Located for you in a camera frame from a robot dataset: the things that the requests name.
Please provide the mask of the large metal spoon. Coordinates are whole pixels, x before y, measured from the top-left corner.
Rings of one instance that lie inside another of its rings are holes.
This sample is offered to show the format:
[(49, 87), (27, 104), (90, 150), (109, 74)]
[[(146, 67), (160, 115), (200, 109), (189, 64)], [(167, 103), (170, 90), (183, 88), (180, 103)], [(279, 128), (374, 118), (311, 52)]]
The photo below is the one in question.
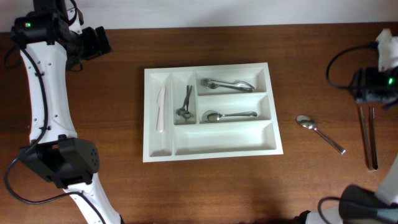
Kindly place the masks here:
[(214, 123), (220, 121), (222, 118), (226, 117), (235, 117), (235, 116), (247, 116), (247, 117), (257, 117), (258, 114), (255, 111), (247, 111), (247, 112), (240, 112), (240, 113), (219, 113), (217, 111), (209, 110), (202, 114), (202, 121), (208, 123)]
[(328, 142), (331, 146), (333, 146), (341, 155), (346, 153), (346, 150), (340, 146), (338, 143), (334, 142), (331, 138), (329, 138), (326, 134), (320, 131), (317, 127), (316, 122), (305, 115), (298, 115), (296, 117), (296, 122), (303, 126), (304, 128), (314, 130), (317, 134), (319, 134), (326, 142)]

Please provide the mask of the pink plastic knife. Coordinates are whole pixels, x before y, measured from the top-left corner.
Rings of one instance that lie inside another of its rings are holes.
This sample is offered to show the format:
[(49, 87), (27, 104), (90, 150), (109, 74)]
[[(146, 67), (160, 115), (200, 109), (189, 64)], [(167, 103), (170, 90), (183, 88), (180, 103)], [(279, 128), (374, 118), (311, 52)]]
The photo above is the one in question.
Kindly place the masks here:
[(156, 131), (159, 133), (162, 133), (165, 129), (165, 115), (164, 115), (165, 92), (166, 92), (166, 86), (163, 86), (157, 97), (157, 105), (159, 107), (159, 110), (157, 116)]

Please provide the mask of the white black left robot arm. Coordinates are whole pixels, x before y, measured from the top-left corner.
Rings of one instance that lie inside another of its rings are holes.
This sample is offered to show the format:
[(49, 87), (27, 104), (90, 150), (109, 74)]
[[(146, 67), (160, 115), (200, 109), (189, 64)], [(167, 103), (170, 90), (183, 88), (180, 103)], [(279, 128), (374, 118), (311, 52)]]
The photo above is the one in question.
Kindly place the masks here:
[(101, 186), (95, 144), (74, 128), (65, 79), (67, 71), (81, 71), (85, 60), (110, 53), (105, 30), (85, 27), (77, 6), (35, 0), (33, 11), (15, 20), (11, 38), (27, 71), (32, 110), (30, 144), (17, 160), (71, 197), (86, 222), (122, 223)]

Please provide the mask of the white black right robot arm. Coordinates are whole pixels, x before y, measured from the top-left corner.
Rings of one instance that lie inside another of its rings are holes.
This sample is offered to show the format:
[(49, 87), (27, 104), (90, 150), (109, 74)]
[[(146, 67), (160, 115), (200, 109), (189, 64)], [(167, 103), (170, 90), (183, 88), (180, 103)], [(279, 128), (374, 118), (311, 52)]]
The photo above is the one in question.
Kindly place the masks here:
[[(348, 86), (335, 87), (349, 91), (356, 101), (386, 102), (388, 109), (397, 104), (397, 67), (358, 70)], [(294, 223), (397, 223), (397, 160), (377, 192), (349, 185), (340, 197), (322, 198), (317, 211), (304, 211)]]

